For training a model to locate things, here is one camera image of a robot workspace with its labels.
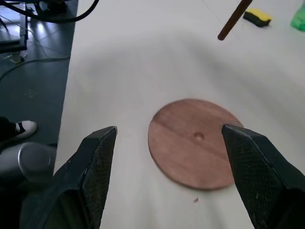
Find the shoe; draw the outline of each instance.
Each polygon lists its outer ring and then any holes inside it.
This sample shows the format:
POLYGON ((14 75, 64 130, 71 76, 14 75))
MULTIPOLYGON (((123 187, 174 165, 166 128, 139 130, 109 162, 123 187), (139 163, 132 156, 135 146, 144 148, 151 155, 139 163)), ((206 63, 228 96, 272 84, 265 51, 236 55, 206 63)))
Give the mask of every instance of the shoe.
POLYGON ((20 123, 16 123, 16 132, 15 136, 6 139, 5 141, 1 142, 1 146, 12 143, 12 142, 17 142, 21 141, 31 135, 33 135, 37 130, 37 124, 32 121, 22 121, 20 123))

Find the white tabletop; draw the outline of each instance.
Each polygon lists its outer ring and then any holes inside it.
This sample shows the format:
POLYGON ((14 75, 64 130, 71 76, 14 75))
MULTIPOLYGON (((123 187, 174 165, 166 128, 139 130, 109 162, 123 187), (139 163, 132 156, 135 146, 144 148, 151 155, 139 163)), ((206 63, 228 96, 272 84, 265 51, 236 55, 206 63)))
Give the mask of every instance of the white tabletop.
POLYGON ((190 190, 151 159, 152 116, 182 98, 228 109, 305 173, 305 33, 289 25, 301 2, 255 0, 271 26, 241 19, 223 42, 239 0, 101 0, 76 23, 56 169, 85 136, 118 126, 102 229, 253 228, 234 185, 190 190))

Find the circular wooden board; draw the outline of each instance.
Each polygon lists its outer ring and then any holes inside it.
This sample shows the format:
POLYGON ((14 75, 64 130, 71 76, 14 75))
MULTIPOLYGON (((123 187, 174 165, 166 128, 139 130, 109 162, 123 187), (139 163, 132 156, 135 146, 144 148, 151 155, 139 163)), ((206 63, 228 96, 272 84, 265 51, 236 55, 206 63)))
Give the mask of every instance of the circular wooden board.
POLYGON ((148 129, 152 158, 167 177, 198 189, 234 183, 221 124, 239 121, 204 100, 183 99, 158 111, 148 129))

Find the sponge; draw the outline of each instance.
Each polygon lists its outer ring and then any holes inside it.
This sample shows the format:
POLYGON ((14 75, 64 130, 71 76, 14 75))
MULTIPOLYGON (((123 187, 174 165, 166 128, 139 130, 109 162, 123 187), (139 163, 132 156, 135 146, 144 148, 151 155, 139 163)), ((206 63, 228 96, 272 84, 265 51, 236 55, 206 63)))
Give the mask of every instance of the sponge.
POLYGON ((247 9, 244 13, 244 19, 252 22, 258 27, 268 26, 271 22, 272 17, 259 9, 247 9))

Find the wooden stick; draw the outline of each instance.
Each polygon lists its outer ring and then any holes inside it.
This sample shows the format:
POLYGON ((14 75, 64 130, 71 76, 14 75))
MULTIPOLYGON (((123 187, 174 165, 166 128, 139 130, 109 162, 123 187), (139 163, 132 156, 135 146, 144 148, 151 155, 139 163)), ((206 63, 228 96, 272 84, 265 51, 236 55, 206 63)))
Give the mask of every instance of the wooden stick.
POLYGON ((228 22, 226 23, 226 25, 223 27, 223 29, 221 30, 220 34, 218 35, 218 39, 219 40, 223 41, 226 38, 226 36, 231 31, 231 29, 234 27, 234 25, 241 18, 241 16, 246 11, 246 9, 249 7, 251 2, 252 2, 252 0, 242 0, 239 3, 238 7, 234 11, 232 16, 228 20, 228 22))

